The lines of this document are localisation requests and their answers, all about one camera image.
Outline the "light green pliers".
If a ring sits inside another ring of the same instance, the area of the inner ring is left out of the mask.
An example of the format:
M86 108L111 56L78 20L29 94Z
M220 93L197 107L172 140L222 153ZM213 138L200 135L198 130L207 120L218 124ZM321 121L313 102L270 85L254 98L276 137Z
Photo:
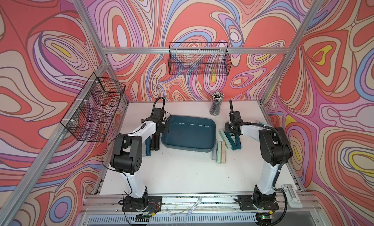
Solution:
M219 130L219 134L220 134L222 140L225 142L226 148L229 149L229 150L231 150L231 149L232 149L232 145L231 145L231 143L229 142L229 139L228 139L228 137L226 136L225 131L224 131L223 129L220 129L220 130Z

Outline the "mint green pliers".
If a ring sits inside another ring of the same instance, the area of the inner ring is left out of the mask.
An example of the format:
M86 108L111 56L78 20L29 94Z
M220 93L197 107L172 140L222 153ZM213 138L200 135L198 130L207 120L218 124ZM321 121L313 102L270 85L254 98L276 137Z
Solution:
M222 141L217 142L217 149L216 149L216 163L221 164L222 162Z

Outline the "beige pliers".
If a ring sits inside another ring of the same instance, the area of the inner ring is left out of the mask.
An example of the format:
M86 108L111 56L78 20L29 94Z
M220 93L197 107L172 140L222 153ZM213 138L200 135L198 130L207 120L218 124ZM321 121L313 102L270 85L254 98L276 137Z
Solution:
M221 142L221 163L226 163L226 143L224 141Z

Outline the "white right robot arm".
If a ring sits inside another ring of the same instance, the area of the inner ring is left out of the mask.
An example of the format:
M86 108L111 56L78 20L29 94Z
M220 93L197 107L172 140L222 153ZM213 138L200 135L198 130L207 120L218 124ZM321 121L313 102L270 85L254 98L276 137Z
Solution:
M240 112L232 110L229 112L229 122L225 124L225 132L235 136L236 142L241 135L259 141L264 166L255 192L260 196L273 195L277 191L276 182L281 170L293 155L283 128L244 122Z

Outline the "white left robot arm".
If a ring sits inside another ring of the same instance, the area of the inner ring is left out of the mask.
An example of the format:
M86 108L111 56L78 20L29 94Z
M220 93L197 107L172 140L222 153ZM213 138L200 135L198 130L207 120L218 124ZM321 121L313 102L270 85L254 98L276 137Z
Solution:
M110 166L121 174L126 181L126 193L136 200L144 200L147 187L138 181L135 173L139 171L143 159L143 147L147 140L168 130L166 110L153 108L151 115L141 121L141 125L129 133L120 133L114 142Z

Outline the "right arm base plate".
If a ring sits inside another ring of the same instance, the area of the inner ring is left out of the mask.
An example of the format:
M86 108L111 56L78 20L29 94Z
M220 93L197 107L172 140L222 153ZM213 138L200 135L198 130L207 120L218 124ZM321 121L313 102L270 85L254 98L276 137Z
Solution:
M253 195L238 195L234 199L240 210L277 211L279 209L276 194L262 195L255 192Z

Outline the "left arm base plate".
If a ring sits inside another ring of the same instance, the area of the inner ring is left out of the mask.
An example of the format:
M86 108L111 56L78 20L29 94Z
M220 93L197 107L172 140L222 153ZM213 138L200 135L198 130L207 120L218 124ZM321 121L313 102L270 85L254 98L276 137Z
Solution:
M146 198L132 198L125 196L118 203L123 212L159 212L162 209L162 196L148 196Z

